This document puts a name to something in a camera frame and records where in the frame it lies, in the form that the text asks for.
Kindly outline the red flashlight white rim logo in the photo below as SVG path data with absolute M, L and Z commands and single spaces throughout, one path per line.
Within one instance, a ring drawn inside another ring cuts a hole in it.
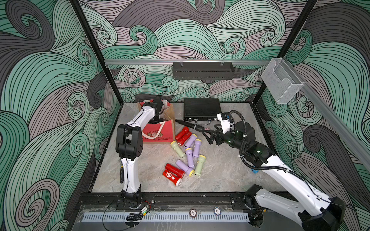
M 168 170 L 164 170 L 163 176 L 170 180 L 176 187 L 179 187 L 182 183 L 182 179 L 174 175 Z

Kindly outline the red jute tote bag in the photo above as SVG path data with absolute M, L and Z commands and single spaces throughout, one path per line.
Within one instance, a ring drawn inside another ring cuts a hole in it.
M 163 119 L 162 122 L 148 123 L 142 130 L 142 137 L 144 143 L 158 143 L 165 142 L 171 143 L 175 139 L 175 113 L 174 107 L 167 100 L 162 100 L 163 107 L 159 115 L 159 119 Z

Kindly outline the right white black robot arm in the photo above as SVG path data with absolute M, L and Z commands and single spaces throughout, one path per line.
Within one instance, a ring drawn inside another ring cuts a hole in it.
M 250 211 L 250 224 L 260 226 L 264 210 L 272 210 L 300 225 L 305 231 L 337 231 L 344 220 L 346 205 L 338 197 L 330 197 L 294 172 L 266 145 L 255 138 L 255 130 L 247 122 L 237 122 L 228 129 L 216 125 L 215 130 L 202 132 L 209 143 L 228 144 L 239 151 L 242 163 L 252 170 L 272 177 L 289 193 L 275 194 L 253 185 L 244 195 Z

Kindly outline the red flashlight dark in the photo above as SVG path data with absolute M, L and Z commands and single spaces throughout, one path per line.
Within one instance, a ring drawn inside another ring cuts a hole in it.
M 174 175 L 176 175 L 177 177 L 179 177 L 181 179 L 185 175 L 185 172 L 183 170 L 181 170 L 179 168 L 176 168 L 171 164 L 166 164 L 165 169 L 168 170 L 169 172 L 173 173 Z

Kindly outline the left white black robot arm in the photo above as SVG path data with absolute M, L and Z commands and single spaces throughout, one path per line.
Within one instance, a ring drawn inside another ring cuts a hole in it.
M 117 129 L 116 152 L 121 160 L 120 182 L 124 184 L 122 197 L 139 204 L 142 199 L 136 159 L 144 147 L 142 130 L 149 123 L 162 122 L 164 103 L 160 99 L 144 102 L 139 113 Z

